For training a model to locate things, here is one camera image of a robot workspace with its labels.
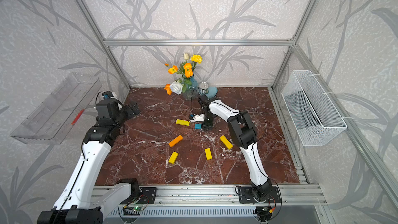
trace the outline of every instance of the metal can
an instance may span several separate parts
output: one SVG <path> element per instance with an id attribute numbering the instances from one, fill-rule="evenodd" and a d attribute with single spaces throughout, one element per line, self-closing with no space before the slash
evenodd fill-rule
<path id="1" fill-rule="evenodd" d="M 207 82 L 199 83 L 198 88 L 200 94 L 207 94 L 209 92 L 209 84 Z"/>

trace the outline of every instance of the metal vent grille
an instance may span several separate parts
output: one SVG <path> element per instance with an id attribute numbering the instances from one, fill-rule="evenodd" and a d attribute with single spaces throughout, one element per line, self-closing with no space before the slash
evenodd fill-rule
<path id="1" fill-rule="evenodd" d="M 315 76 L 294 70 L 282 97 L 304 146 L 322 146 L 347 126 Z"/>
<path id="2" fill-rule="evenodd" d="M 139 216 L 123 216 L 124 218 L 145 218 L 145 217 L 252 217 L 255 207 L 147 207 L 142 212 L 129 211 Z M 115 208 L 107 218 L 118 217 L 119 213 Z"/>

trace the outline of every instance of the yellow flower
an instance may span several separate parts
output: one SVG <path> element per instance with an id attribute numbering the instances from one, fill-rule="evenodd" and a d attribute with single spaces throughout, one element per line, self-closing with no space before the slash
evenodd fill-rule
<path id="1" fill-rule="evenodd" d="M 189 78 L 191 76 L 193 76 L 193 71 L 192 71 L 192 64 L 187 62 L 184 65 L 184 69 L 185 69 L 185 77 Z"/>
<path id="2" fill-rule="evenodd" d="M 169 68 L 169 74 L 173 74 L 178 71 L 178 67 L 174 65 L 172 68 Z"/>
<path id="3" fill-rule="evenodd" d="M 192 57 L 191 57 L 191 61 L 192 62 L 197 62 L 197 63 L 199 63 L 199 64 L 201 64 L 202 63 L 202 57 L 200 56 L 200 55 L 193 55 Z"/>
<path id="4" fill-rule="evenodd" d="M 165 89 L 167 91 L 168 95 L 172 94 L 172 90 L 170 89 L 170 84 L 166 84 L 166 87 L 164 87 L 163 89 Z"/>

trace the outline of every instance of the leaf pattern wallpaper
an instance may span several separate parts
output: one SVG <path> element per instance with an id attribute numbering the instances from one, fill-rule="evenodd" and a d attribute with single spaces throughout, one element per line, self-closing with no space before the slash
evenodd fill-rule
<path id="1" fill-rule="evenodd" d="M 85 0 L 107 39 L 292 38 L 309 0 Z M 164 86 L 164 63 L 184 52 L 204 58 L 198 81 L 219 86 L 269 86 L 286 47 L 112 47 L 131 85 Z M 149 68 L 162 71 L 154 76 Z"/>
<path id="2" fill-rule="evenodd" d="M 396 2 L 320 0 L 298 43 L 398 179 Z M 301 69 L 293 56 L 276 88 L 280 102 L 291 71 Z M 303 147 L 284 103 L 283 111 L 336 223 L 398 223 L 396 209 L 344 132 L 325 146 Z"/>
<path id="3" fill-rule="evenodd" d="M 32 224 L 72 174 L 93 105 L 61 145 L 23 144 L 10 133 L 70 72 L 98 76 L 121 100 L 128 89 L 73 0 L 0 0 L 0 32 L 0 222 Z"/>

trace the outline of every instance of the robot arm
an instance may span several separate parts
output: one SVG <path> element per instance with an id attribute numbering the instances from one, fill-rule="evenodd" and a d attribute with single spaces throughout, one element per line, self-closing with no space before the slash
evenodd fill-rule
<path id="1" fill-rule="evenodd" d="M 242 151 L 250 172 L 250 181 L 254 199 L 264 202 L 272 190 L 271 180 L 268 178 L 260 160 L 257 149 L 257 132 L 247 111 L 238 111 L 224 104 L 220 99 L 199 97 L 204 113 L 203 130 L 210 130 L 213 114 L 218 115 L 228 123 L 231 139 Z"/>
<path id="2" fill-rule="evenodd" d="M 97 202 L 91 202 L 102 163 L 120 134 L 120 128 L 126 120 L 140 113 L 136 103 L 123 106 L 112 92 L 102 96 L 103 100 L 96 104 L 97 122 L 83 139 L 82 153 L 67 186 L 51 211 L 41 212 L 37 224 L 102 223 L 120 202 L 141 195 L 137 180 L 126 179 Z"/>

